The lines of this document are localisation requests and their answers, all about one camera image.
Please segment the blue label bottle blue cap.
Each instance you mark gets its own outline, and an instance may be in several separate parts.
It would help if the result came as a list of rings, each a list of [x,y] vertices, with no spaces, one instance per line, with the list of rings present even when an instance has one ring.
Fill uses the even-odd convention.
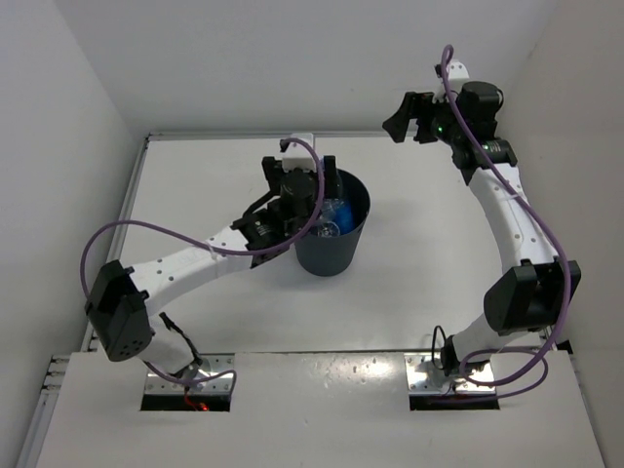
[[[334,205],[333,222],[339,229],[341,235],[352,232],[355,228],[354,216],[351,205],[348,201],[338,200]]]

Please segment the clear crushed bottle blue cap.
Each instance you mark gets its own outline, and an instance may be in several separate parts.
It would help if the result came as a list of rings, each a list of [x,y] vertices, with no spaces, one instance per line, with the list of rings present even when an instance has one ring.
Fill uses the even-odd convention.
[[[340,228],[333,221],[325,221],[315,225],[315,234],[320,238],[336,238],[340,236]]]

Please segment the clear bottle white grey label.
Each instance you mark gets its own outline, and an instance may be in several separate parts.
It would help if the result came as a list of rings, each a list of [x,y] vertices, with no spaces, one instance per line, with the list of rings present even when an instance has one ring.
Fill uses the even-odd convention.
[[[326,177],[325,192],[321,216],[324,219],[335,219],[338,211],[345,203],[345,189],[340,174]]]

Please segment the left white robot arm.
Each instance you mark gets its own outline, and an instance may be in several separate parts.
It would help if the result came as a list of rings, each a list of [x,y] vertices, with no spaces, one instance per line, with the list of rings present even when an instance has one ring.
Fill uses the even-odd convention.
[[[100,268],[85,312],[109,361],[138,358],[170,378],[199,368],[197,348],[167,316],[167,306],[284,254],[316,224],[323,202],[341,190],[332,156],[313,160],[311,168],[293,158],[265,157],[262,169],[267,194],[208,240],[177,234],[186,249],[131,266],[112,260]]]

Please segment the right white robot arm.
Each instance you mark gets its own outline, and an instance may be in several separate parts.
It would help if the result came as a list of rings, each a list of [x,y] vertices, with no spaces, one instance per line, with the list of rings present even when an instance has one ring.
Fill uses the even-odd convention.
[[[468,328],[446,338],[445,373],[464,371],[511,341],[550,329],[553,345],[581,280],[578,263],[567,258],[554,232],[529,204],[511,143],[496,134],[503,94],[495,85],[466,81],[460,90],[407,92],[382,124],[396,143],[410,123],[415,141],[440,141],[486,215],[502,266],[484,296],[484,311]]]

